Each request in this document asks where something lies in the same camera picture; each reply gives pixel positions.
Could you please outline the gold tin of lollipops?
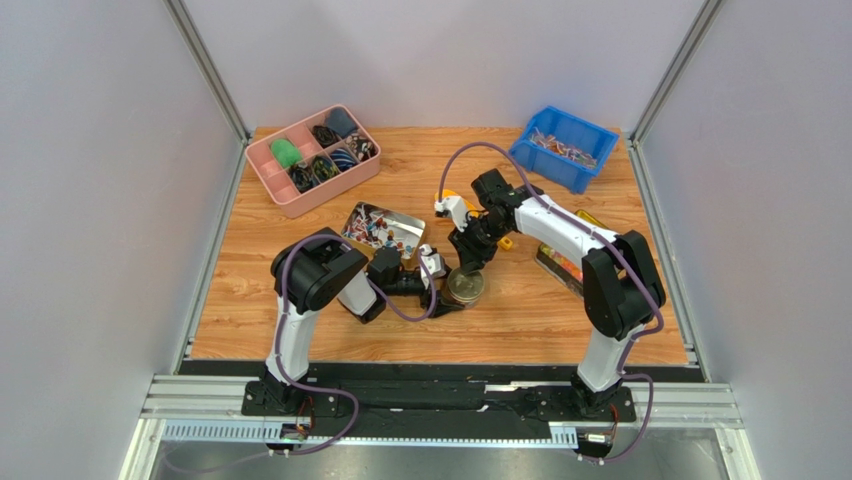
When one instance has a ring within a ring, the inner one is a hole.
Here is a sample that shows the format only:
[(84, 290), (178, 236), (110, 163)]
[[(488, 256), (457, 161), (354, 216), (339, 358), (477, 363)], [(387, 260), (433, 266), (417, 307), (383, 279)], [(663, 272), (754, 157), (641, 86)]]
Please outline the gold tin of lollipops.
[(379, 248), (393, 247), (400, 253), (403, 265), (412, 268), (417, 263), (417, 248), (423, 242), (426, 227), (422, 219), (358, 202), (341, 228), (340, 235), (368, 257)]

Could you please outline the yellow plastic scoop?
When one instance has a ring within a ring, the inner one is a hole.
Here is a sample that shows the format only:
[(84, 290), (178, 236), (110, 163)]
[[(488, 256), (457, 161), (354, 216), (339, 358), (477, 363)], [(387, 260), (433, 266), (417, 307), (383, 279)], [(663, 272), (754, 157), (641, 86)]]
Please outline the yellow plastic scoop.
[[(449, 195), (459, 195), (459, 196), (461, 196), (461, 197), (462, 197), (462, 198), (463, 198), (463, 199), (467, 202), (468, 207), (471, 209), (471, 215), (472, 215), (472, 217), (477, 217), (477, 216), (479, 216), (481, 213), (484, 213), (484, 212), (486, 211), (486, 210), (484, 210), (484, 209), (481, 209), (478, 205), (474, 204), (474, 203), (473, 203), (472, 201), (470, 201), (468, 198), (465, 198), (464, 196), (462, 196), (462, 195), (458, 194), (457, 192), (455, 192), (455, 191), (453, 191), (453, 190), (450, 190), (450, 189), (444, 189), (444, 190), (442, 190), (441, 192), (436, 192), (436, 193), (441, 193), (441, 194), (442, 194), (442, 196), (449, 196)], [(514, 246), (513, 241), (512, 241), (511, 239), (509, 239), (509, 238), (507, 237), (507, 235), (506, 235), (505, 237), (503, 237), (502, 239), (500, 239), (500, 240), (499, 240), (499, 242), (498, 242), (498, 249), (500, 249), (500, 250), (509, 251), (509, 250), (511, 250), (511, 249), (512, 249), (512, 247), (513, 247), (513, 246)]]

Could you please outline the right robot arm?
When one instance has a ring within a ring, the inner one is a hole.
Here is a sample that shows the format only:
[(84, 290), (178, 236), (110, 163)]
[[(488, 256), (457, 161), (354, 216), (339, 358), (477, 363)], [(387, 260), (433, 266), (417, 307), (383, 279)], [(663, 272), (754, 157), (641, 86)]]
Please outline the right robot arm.
[(483, 269), (511, 231), (553, 248), (581, 269), (592, 334), (572, 375), (569, 403), (582, 415), (603, 410), (622, 384), (632, 345), (666, 302), (646, 238), (635, 230), (618, 234), (598, 227), (530, 183), (513, 187), (496, 169), (477, 177), (472, 188), (478, 215), (458, 196), (438, 193), (434, 203), (437, 216), (454, 223), (449, 240), (462, 271)]

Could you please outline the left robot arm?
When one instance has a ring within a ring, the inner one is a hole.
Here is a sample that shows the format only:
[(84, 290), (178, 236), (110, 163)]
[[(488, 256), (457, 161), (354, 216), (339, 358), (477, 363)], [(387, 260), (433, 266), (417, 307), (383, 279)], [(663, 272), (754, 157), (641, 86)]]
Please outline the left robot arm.
[(309, 350), (321, 312), (333, 301), (366, 324), (390, 307), (396, 296), (416, 297), (422, 319), (451, 310), (440, 292), (440, 281), (451, 268), (428, 244), (417, 247), (416, 266), (407, 269), (401, 253), (384, 246), (367, 256), (329, 228), (282, 250), (270, 273), (275, 279), (277, 322), (261, 383), (263, 399), (285, 415), (324, 397), (346, 398), (352, 394), (334, 388), (313, 387), (303, 379), (309, 370)]

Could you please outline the white jar lid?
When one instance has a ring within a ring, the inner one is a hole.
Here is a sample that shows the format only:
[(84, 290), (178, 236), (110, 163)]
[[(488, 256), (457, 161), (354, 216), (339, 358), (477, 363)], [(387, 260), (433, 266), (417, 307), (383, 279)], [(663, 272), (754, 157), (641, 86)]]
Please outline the white jar lid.
[(459, 303), (474, 303), (485, 291), (485, 277), (480, 270), (464, 272), (454, 269), (447, 276), (444, 284), (446, 294)]

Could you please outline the clear glass jar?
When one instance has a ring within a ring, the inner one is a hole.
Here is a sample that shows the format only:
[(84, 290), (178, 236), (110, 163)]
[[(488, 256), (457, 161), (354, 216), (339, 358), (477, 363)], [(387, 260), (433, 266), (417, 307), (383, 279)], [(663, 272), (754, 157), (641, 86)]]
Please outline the clear glass jar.
[(482, 295), (475, 296), (457, 296), (450, 295), (450, 300), (453, 305), (455, 305), (458, 309), (472, 309), (474, 308), (482, 299)]

